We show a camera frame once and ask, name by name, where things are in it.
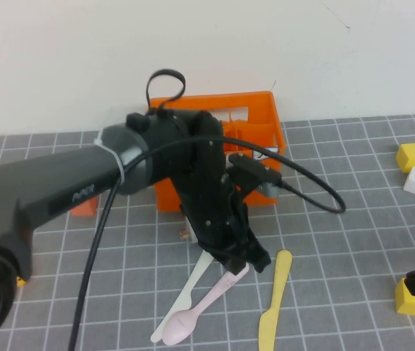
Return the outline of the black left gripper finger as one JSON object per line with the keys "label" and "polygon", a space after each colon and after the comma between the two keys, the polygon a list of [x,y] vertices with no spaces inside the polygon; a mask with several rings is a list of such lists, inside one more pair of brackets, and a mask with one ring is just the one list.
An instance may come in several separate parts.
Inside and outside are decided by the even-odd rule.
{"label": "black left gripper finger", "polygon": [[250,228],[246,230],[245,235],[241,238],[240,256],[247,263],[252,264],[257,273],[262,273],[270,264],[268,251],[260,244]]}
{"label": "black left gripper finger", "polygon": [[207,245],[206,251],[219,261],[228,272],[234,275],[238,275],[246,267],[246,261],[240,256],[235,244]]}

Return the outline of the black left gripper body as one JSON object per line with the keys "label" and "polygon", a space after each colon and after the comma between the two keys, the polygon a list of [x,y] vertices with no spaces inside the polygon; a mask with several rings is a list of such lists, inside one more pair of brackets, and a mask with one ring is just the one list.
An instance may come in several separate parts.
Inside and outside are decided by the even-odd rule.
{"label": "black left gripper body", "polygon": [[219,176],[184,172],[172,177],[181,208],[209,252],[247,252],[248,206],[236,179],[233,170]]}

